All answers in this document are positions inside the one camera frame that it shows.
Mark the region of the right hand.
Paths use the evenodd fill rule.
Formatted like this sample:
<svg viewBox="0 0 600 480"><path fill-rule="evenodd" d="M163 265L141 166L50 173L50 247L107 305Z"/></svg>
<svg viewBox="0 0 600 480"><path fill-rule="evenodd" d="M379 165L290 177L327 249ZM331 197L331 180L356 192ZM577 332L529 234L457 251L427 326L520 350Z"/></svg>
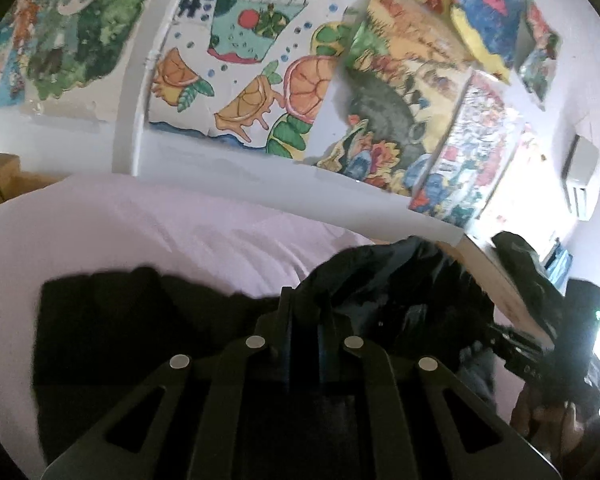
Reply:
<svg viewBox="0 0 600 480"><path fill-rule="evenodd" d="M554 463L574 451L585 433L573 403L545 405L542 394L528 384L519 393L509 425Z"/></svg>

